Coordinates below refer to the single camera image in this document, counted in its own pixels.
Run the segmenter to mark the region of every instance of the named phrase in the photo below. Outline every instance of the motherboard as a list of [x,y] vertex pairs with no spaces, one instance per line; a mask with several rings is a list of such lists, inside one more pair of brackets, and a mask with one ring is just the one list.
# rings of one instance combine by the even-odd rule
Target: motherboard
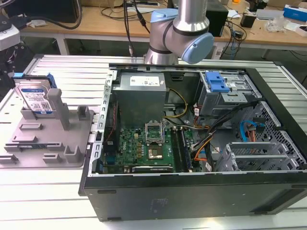
[[[158,144],[149,139],[159,139]],[[108,173],[187,172],[191,168],[190,150],[194,144],[190,129],[177,130],[122,128],[119,149],[115,155],[105,157]]]

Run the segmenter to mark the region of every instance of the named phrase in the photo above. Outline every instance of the white box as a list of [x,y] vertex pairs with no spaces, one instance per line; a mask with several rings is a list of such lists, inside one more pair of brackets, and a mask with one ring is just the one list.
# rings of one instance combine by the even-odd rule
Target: white box
[[295,32],[296,32],[297,34],[303,36],[303,37],[307,37],[307,31],[301,29],[301,27],[304,27],[304,28],[307,30],[307,26],[302,25],[302,26],[298,27],[298,28],[295,30]]
[[0,32],[0,51],[20,43],[20,32],[12,25],[8,30]]

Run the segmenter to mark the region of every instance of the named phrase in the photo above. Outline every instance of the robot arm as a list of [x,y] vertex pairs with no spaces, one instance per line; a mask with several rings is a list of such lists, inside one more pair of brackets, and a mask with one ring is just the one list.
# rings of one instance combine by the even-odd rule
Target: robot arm
[[206,10],[207,0],[179,0],[179,10],[154,11],[145,63],[173,65],[178,57],[189,64],[203,60],[214,43]]

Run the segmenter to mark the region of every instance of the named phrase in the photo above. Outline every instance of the blue drive release tab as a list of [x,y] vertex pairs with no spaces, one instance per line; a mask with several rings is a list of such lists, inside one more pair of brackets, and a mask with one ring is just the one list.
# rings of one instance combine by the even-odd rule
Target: blue drive release tab
[[205,72],[211,92],[229,92],[230,89],[225,84],[225,79],[219,72]]

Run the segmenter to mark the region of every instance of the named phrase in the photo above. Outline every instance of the gray power supply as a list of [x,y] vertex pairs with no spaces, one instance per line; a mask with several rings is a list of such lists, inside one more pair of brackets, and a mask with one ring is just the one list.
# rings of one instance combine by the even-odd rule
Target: gray power supply
[[162,120],[166,86],[163,73],[122,73],[113,87],[121,112],[121,127],[143,128]]

